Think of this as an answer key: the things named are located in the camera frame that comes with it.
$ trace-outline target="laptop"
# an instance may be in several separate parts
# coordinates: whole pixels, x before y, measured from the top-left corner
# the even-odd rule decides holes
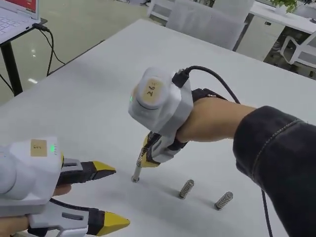
[[[39,22],[39,0],[0,0],[0,43]]]

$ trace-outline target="laptop keyboard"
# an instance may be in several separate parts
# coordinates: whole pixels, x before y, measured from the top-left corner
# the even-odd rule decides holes
[[[11,31],[15,27],[19,27],[22,24],[29,22],[29,19],[13,20],[11,18],[0,16],[0,36]]]

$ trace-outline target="floor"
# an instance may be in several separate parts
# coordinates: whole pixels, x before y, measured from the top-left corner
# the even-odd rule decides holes
[[[140,18],[147,8],[116,0],[39,0],[40,15],[48,20],[58,57],[68,62],[101,40],[105,40]],[[34,30],[14,40],[12,47],[24,90],[45,78],[50,47],[44,36]],[[52,69],[61,64],[53,59]],[[0,73],[8,79],[2,56]],[[0,80],[0,105],[12,98]]]

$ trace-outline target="human arm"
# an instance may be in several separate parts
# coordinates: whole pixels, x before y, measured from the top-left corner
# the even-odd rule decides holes
[[[291,237],[316,236],[316,127],[271,107],[204,98],[178,140],[234,138],[237,168],[272,200]]]

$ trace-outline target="number label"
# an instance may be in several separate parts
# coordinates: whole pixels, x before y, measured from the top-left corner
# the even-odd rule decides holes
[[[156,79],[149,79],[143,92],[143,100],[153,104],[160,96],[162,82]]]
[[[47,156],[47,141],[46,140],[31,140],[31,156],[46,157]]]

